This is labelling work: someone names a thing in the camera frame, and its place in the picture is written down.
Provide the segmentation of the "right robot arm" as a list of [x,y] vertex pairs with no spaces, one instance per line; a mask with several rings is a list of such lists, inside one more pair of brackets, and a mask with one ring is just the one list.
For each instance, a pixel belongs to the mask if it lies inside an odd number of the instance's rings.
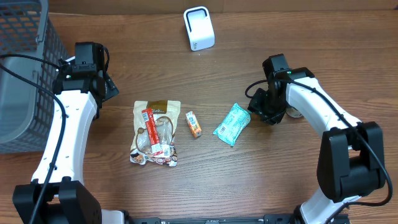
[[381,127],[347,113],[308,68],[291,69],[282,54],[270,56],[262,68],[268,89],[256,90],[248,110],[269,125],[280,123],[285,114],[304,117],[322,138],[317,191],[291,214],[265,215],[265,223],[349,223],[344,209],[390,202],[393,184]]

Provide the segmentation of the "brown white snack bag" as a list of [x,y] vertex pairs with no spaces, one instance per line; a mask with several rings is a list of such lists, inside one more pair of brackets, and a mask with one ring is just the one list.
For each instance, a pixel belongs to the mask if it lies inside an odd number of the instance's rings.
[[132,163],[177,165],[175,133],[180,107],[181,102],[173,100],[134,102],[134,137],[129,156]]

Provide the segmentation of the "teal wet wipes pack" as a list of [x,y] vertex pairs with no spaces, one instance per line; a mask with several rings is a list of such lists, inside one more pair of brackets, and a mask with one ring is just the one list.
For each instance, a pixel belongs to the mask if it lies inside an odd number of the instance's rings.
[[233,147],[237,138],[250,121],[250,114],[235,103],[213,134]]

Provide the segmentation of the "red snack stick packet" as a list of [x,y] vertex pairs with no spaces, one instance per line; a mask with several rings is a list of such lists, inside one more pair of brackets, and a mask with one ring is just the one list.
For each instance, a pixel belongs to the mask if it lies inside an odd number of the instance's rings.
[[154,115],[153,115],[153,110],[151,108],[147,108],[142,110],[142,117],[144,118],[147,132],[149,135],[149,140],[150,140],[150,146],[152,150],[152,155],[153,156],[160,156],[161,154],[164,153],[161,145],[160,145],[160,140],[159,136],[157,134],[157,129],[155,125],[155,120],[154,120]]

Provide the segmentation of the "orange Kleenex tissue pack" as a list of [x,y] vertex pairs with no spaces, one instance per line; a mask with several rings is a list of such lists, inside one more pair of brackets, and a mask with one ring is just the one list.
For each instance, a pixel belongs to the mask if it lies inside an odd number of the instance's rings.
[[200,137],[202,130],[193,111],[186,113],[186,120],[193,136],[195,138]]

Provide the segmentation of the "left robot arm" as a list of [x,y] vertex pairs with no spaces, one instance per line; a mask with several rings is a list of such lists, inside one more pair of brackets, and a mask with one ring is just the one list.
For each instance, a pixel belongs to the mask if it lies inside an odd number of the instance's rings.
[[101,208],[83,183],[91,123],[119,93],[108,75],[108,49],[77,42],[75,56],[59,63],[48,92],[54,109],[45,151],[31,182],[15,187],[13,204],[24,223],[129,223],[127,212]]

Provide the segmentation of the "green lid jar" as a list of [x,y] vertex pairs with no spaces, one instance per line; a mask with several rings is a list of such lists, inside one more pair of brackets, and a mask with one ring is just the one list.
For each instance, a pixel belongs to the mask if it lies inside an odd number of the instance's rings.
[[301,118],[303,115],[295,108],[287,108],[286,113],[292,118]]

